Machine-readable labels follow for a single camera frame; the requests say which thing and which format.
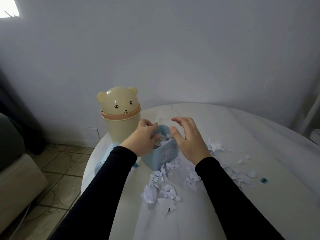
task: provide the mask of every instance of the light blue container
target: light blue container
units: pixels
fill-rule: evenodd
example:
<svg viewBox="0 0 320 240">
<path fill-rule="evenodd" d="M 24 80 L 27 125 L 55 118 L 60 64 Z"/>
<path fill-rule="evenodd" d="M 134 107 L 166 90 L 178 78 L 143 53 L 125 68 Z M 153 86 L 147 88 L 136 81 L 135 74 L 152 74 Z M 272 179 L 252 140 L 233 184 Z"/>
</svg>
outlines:
<svg viewBox="0 0 320 240">
<path fill-rule="evenodd" d="M 169 127 L 166 125 L 158 125 L 158 129 L 154 134 L 166 135 L 170 133 Z M 142 161 L 146 163 L 153 171 L 157 171 L 163 164 L 166 164 L 172 161 L 178 156 L 178 144 L 176 139 L 172 139 L 165 145 L 157 149 L 153 149 L 149 154 L 141 157 Z"/>
</svg>

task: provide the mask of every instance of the black sleeve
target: black sleeve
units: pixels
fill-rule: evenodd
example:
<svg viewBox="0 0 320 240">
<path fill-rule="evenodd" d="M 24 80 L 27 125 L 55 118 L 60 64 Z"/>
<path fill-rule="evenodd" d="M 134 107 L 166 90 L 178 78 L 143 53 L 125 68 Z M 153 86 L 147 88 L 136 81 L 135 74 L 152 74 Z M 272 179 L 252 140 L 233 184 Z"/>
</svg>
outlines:
<svg viewBox="0 0 320 240">
<path fill-rule="evenodd" d="M 87 236 L 108 239 L 126 178 L 136 160 L 131 150 L 115 147 L 50 240 Z"/>
<path fill-rule="evenodd" d="M 215 158 L 203 159 L 195 167 L 195 171 L 205 185 L 228 240 L 284 239 L 243 194 Z"/>
</svg>

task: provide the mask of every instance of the peach lid band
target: peach lid band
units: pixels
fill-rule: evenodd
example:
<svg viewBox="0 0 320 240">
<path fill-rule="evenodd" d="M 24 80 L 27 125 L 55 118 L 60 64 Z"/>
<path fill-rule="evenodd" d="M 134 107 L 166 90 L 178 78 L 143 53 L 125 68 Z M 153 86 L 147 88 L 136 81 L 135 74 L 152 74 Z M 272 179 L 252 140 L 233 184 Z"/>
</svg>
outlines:
<svg viewBox="0 0 320 240">
<path fill-rule="evenodd" d="M 131 117 L 136 116 L 138 113 L 140 113 L 141 111 L 141 107 L 140 107 L 140 103 L 138 108 L 136 108 L 134 111 L 130 112 L 130 113 L 124 113 L 124 114 L 108 114 L 108 113 L 103 113 L 101 111 L 101 115 L 103 118 L 105 118 L 106 120 L 126 120 L 126 119 L 130 119 Z"/>
</svg>

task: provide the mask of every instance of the white wall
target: white wall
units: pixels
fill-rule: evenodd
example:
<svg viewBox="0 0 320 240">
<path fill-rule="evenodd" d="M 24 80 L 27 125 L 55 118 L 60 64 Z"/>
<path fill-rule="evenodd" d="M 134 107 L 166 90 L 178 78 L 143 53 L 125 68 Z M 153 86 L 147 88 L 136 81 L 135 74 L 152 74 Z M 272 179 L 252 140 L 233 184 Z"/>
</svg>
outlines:
<svg viewBox="0 0 320 240">
<path fill-rule="evenodd" d="M 16 3 L 0 66 L 47 136 L 73 144 L 104 134 L 96 95 L 119 85 L 142 109 L 212 103 L 288 126 L 320 70 L 320 0 Z"/>
</svg>

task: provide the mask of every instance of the right hand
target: right hand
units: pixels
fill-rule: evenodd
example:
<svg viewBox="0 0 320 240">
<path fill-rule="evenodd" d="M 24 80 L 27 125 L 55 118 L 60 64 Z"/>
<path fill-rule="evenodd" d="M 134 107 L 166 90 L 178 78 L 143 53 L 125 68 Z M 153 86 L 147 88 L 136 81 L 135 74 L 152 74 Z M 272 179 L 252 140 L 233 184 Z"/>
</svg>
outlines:
<svg viewBox="0 0 320 240">
<path fill-rule="evenodd" d="M 174 117 L 172 121 L 177 122 L 184 129 L 185 138 L 182 137 L 176 127 L 170 127 L 170 133 L 176 139 L 183 155 L 195 166 L 204 158 L 211 157 L 211 154 L 202 139 L 198 128 L 192 118 Z"/>
</svg>

